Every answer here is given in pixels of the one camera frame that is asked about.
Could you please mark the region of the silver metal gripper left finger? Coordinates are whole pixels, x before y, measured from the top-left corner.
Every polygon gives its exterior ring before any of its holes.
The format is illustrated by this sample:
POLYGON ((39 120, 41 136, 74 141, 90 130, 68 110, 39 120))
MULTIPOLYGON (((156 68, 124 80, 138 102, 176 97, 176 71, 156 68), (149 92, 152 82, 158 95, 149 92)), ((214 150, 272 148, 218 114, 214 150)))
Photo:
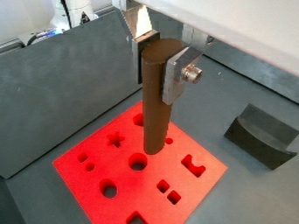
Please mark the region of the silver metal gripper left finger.
POLYGON ((142 83, 141 78, 141 51, 145 46, 160 38, 160 33, 153 29, 148 10, 144 5, 124 12, 124 19, 132 35, 132 62, 136 83, 142 83))

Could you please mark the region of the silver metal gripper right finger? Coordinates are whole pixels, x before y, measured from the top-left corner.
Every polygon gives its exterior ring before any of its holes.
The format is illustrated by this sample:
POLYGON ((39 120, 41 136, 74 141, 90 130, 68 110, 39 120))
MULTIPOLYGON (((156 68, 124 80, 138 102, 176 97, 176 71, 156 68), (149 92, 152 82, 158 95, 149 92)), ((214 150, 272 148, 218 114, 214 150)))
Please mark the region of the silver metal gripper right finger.
POLYGON ((185 47, 166 60, 162 78, 162 102, 172 105, 182 94, 185 83, 196 84, 202 71, 197 68, 200 56, 210 47, 213 37, 202 31, 184 25, 181 41, 185 47))

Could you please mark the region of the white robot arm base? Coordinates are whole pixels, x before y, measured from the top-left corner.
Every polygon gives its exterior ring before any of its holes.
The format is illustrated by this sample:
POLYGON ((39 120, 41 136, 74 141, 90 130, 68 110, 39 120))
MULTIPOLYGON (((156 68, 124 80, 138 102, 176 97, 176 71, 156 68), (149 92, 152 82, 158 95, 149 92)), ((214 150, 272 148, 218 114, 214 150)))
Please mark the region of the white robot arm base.
POLYGON ((48 25, 18 36, 25 46, 62 34, 70 28, 94 20, 90 0, 53 0, 53 17, 48 25))

